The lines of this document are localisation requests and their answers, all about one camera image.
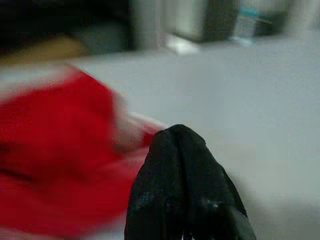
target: red sweater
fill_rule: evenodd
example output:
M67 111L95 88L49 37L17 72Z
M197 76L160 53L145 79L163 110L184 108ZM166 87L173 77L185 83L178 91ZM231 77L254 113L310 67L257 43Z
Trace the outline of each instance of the red sweater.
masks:
M124 212L113 127L113 92L82 72L2 102L0 227L76 237Z

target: blurry object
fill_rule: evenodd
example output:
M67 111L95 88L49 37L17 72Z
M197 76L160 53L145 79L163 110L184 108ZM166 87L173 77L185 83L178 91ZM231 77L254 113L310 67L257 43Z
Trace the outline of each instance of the blurry object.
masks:
M238 191L184 125L158 132L134 181L125 240L256 240Z
M292 37L305 35L317 28L320 18L319 0L293 0L284 32Z
M282 34L287 17L288 13L281 11L261 14L259 18L257 18L255 36L263 37Z
M128 30L116 21L76 28L70 34L92 55L128 51Z
M0 227L79 237L123 214L130 188L159 128L119 127L118 95L74 69L63 81L17 89L0 104ZM134 148L123 137L141 132Z
M165 47L167 0L130 0L135 46L139 50Z
M222 41L231 36L237 0L177 0L169 31L196 43Z
M71 34L78 37L81 32L96 26L104 26L109 34L114 33L117 28L121 34L115 39L104 38L105 42L102 44L99 41L99 31L92 31L96 37L90 39L89 50L93 45L96 48L102 45L114 46L114 41L119 38L121 39L117 44L121 46L110 47L108 53L117 52L118 49L134 49L129 0L117 3L102 0L33 0L29 3L21 0L2 1L0 11L6 13L0 17L0 55L15 52L36 42L48 41L55 35Z
M200 46L198 44L171 34L167 35L166 45L170 50L173 50L177 54L191 54L200 51Z
M12 53L0 56L0 65L34 64L88 56L89 49L79 40L61 35L39 41Z
M242 6L236 18L231 39L243 46L250 46L256 34L259 13L254 8Z

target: red fabric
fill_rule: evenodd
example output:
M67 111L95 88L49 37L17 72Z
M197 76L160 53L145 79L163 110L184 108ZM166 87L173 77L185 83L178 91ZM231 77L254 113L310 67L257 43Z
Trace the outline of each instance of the red fabric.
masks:
M110 89L78 72L0 116L0 227L76 237L125 212L134 177L117 171Z

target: black fabric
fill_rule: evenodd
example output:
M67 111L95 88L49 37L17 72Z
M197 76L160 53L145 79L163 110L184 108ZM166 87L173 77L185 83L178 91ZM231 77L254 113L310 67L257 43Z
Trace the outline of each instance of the black fabric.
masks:
M255 240L231 179L184 125L158 132L131 190L125 240Z

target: white surface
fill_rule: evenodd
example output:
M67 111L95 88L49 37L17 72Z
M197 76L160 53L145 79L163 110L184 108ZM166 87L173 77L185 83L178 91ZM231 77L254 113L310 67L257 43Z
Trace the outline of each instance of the white surface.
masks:
M131 111L202 135L234 180L257 239L319 239L319 33L251 48L74 64L125 95ZM0 79L34 74L3 70ZM122 239L117 234L100 239Z

